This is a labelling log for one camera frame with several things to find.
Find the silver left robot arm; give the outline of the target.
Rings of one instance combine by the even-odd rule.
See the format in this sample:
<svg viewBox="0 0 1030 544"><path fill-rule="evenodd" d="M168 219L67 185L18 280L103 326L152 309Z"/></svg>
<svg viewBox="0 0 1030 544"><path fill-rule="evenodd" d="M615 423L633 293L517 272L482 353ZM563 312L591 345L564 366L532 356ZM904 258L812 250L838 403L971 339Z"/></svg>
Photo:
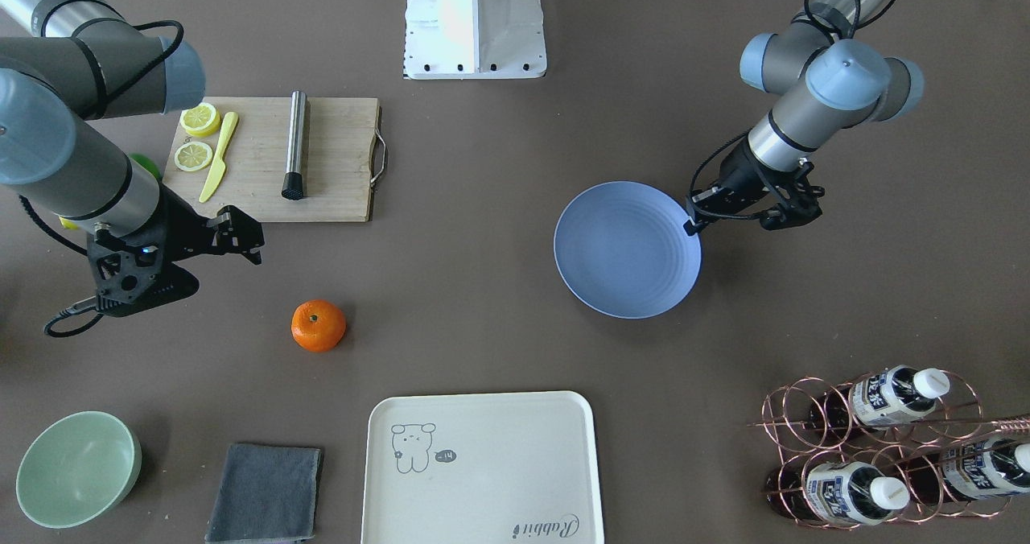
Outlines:
<svg viewBox="0 0 1030 544"><path fill-rule="evenodd" d="M922 100L917 64L856 39L895 1L803 0L784 33L755 35L740 57L740 78L775 93L776 104L719 148L717 179L691 189L688 235L720 219L756 219L777 231L821 216L825 191L809 182L810 156L839 130L898 118Z"/></svg>

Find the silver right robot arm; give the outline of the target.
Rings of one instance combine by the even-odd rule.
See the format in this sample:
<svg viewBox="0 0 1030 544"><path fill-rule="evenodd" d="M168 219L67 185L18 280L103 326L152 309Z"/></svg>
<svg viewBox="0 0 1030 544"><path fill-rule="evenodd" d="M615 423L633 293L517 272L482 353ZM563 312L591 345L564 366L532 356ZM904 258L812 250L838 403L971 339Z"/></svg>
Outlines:
<svg viewBox="0 0 1030 544"><path fill-rule="evenodd" d="M96 290L59 318L124 317L185 299L198 254L260 264L260 222L234 206L208 218L91 126L93 118L187 110L206 78L183 27L133 26L106 0L2 0L28 31L3 38L1 178L23 200L72 220Z"/></svg>

